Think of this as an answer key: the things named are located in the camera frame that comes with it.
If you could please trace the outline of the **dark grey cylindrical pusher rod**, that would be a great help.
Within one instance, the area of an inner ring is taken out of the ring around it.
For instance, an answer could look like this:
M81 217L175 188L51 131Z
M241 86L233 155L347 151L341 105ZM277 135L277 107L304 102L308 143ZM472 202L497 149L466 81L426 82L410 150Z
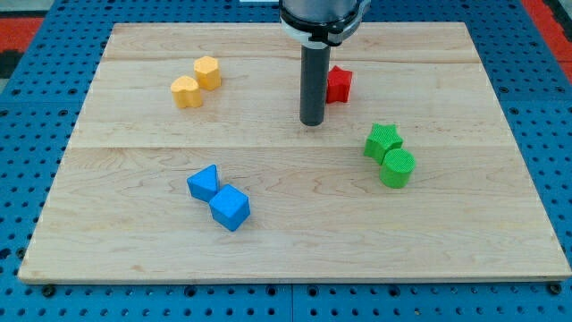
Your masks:
M330 52L329 47L301 47L299 120L306 126L324 121Z

